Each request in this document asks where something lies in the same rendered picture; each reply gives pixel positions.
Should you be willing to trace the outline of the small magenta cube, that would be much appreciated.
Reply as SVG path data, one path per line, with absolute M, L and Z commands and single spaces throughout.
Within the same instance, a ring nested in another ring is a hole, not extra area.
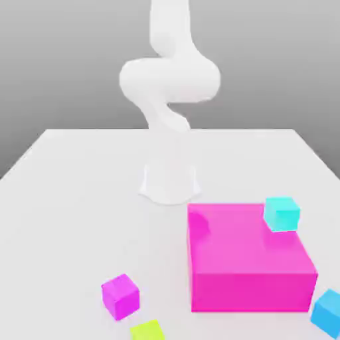
M 127 274 L 121 274 L 101 285 L 102 301 L 111 316 L 122 320 L 140 308 L 139 288 Z

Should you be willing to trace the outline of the small blue cube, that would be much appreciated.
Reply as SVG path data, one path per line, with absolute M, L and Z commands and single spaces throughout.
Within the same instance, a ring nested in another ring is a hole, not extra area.
M 311 322 L 333 339 L 340 336 L 340 294 L 328 289 L 315 303 Z

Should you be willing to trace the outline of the small yellow-green cube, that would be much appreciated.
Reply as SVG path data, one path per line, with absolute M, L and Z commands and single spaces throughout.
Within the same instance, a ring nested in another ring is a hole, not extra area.
M 164 333 L 156 319 L 136 325 L 130 329 L 131 340 L 165 340 Z

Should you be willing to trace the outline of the large pink box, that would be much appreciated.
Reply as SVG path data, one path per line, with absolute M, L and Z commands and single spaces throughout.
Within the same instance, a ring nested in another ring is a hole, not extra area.
M 187 207 L 193 312 L 307 312 L 318 273 L 296 232 L 272 232 L 262 204 Z

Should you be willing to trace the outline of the small cyan cube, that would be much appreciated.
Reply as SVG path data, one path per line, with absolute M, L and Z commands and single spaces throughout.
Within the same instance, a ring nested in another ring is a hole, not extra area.
M 268 197 L 264 204 L 264 221 L 272 232 L 295 232 L 301 209 L 292 197 Z

